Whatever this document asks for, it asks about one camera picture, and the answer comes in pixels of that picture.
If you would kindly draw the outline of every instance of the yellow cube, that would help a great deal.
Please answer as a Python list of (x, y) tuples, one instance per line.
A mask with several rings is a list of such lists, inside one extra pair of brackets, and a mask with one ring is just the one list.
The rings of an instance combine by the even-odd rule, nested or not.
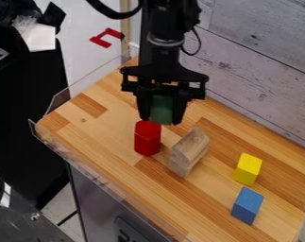
[(242, 184), (252, 186), (260, 174), (261, 166), (261, 159), (242, 153), (234, 172), (233, 179)]

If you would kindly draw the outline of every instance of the black equipment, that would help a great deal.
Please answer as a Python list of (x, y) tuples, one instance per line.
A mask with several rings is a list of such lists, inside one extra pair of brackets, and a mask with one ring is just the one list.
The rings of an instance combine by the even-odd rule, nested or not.
[[(144, 9), (140, 65), (121, 69), (124, 77), (122, 91), (136, 95), (140, 116), (145, 121), (151, 117), (154, 95), (171, 96), (171, 123), (181, 123), (187, 103), (194, 98), (205, 98), (209, 80), (208, 76), (188, 70), (179, 63), (180, 49), (191, 56), (200, 50), (201, 41), (195, 31), (201, 12), (197, 1), (139, 0), (138, 7), (126, 13), (115, 12), (98, 0), (87, 1), (112, 19), (127, 18), (140, 8)], [(193, 31), (199, 41), (195, 53), (188, 53), (183, 46), (184, 34), (189, 31)], [(193, 82), (198, 87), (191, 87)]]

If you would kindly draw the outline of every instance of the red block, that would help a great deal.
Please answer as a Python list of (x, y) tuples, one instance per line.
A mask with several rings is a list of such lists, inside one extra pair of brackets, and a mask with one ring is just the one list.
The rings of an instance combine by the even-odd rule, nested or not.
[(140, 121), (135, 127), (135, 151), (151, 156), (160, 151), (161, 125), (149, 121)]

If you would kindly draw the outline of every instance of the wooden tabletop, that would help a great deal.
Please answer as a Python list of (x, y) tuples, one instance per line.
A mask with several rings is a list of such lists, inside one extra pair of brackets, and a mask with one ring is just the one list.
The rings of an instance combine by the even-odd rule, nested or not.
[[(208, 98), (191, 103), (182, 124), (163, 127), (161, 152), (145, 158), (134, 151), (135, 97), (120, 91), (121, 81), (115, 70), (44, 117), (38, 133), (67, 159), (103, 175), (156, 224), (166, 227), (155, 215), (191, 241), (293, 241), (305, 213), (304, 148)], [(165, 164), (193, 127), (210, 136), (211, 146), (181, 179)], [(265, 200), (252, 226), (230, 215), (243, 187), (232, 179), (242, 152), (263, 159), (252, 189)]]

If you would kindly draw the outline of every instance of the blue block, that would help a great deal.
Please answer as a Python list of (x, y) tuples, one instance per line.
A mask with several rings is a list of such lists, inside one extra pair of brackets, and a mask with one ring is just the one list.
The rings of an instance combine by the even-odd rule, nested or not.
[(244, 223), (252, 225), (256, 215), (259, 213), (263, 200), (264, 196), (261, 194), (243, 187), (235, 201), (231, 214), (241, 219)]

